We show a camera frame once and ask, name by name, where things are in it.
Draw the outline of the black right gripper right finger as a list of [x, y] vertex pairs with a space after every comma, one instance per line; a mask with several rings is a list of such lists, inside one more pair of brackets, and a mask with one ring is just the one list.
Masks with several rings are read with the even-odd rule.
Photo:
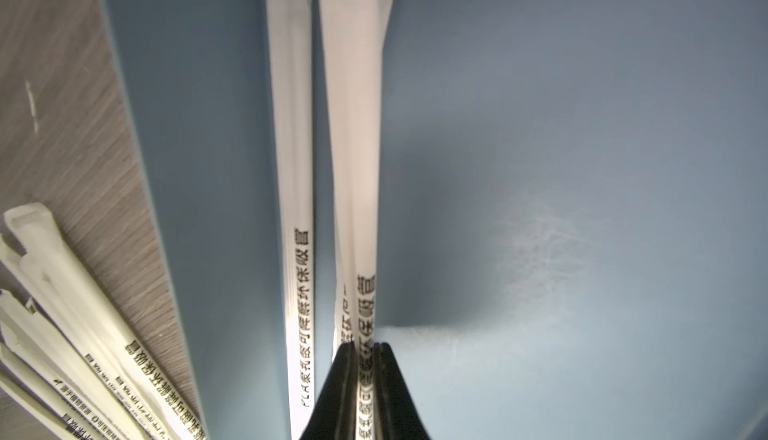
[[376, 343], [373, 361], [375, 438], [429, 439], [391, 346]]

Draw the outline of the white straw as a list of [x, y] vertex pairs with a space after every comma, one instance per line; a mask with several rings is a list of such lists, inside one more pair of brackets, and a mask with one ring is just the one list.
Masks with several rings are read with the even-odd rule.
[[358, 355], [353, 436], [373, 439], [383, 50], [394, 0], [319, 0], [334, 195], [334, 344]]
[[312, 0], [266, 0], [290, 432], [315, 405]]

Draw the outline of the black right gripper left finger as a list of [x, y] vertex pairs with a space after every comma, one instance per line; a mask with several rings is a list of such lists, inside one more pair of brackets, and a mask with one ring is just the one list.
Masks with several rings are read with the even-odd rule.
[[354, 342], [339, 346], [301, 440], [354, 440], [358, 355]]

